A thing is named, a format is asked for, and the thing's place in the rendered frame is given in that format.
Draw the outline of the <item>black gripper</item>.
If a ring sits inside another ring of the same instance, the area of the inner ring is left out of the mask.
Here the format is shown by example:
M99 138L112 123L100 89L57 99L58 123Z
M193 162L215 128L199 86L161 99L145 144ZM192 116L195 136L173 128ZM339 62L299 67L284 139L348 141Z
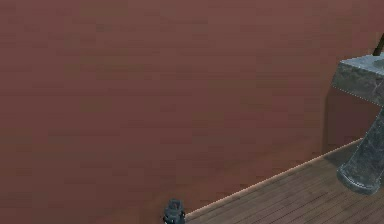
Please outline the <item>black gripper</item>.
M185 224L185 211L181 200L170 199L164 209L164 224Z

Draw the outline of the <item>dark brown faucet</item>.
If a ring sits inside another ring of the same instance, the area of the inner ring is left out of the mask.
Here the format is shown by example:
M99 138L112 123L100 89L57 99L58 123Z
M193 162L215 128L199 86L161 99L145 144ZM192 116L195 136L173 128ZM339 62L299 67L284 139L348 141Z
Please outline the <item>dark brown faucet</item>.
M376 48L374 49L372 55L373 56L380 56L383 49L384 49L384 33L381 35L381 38L380 38Z

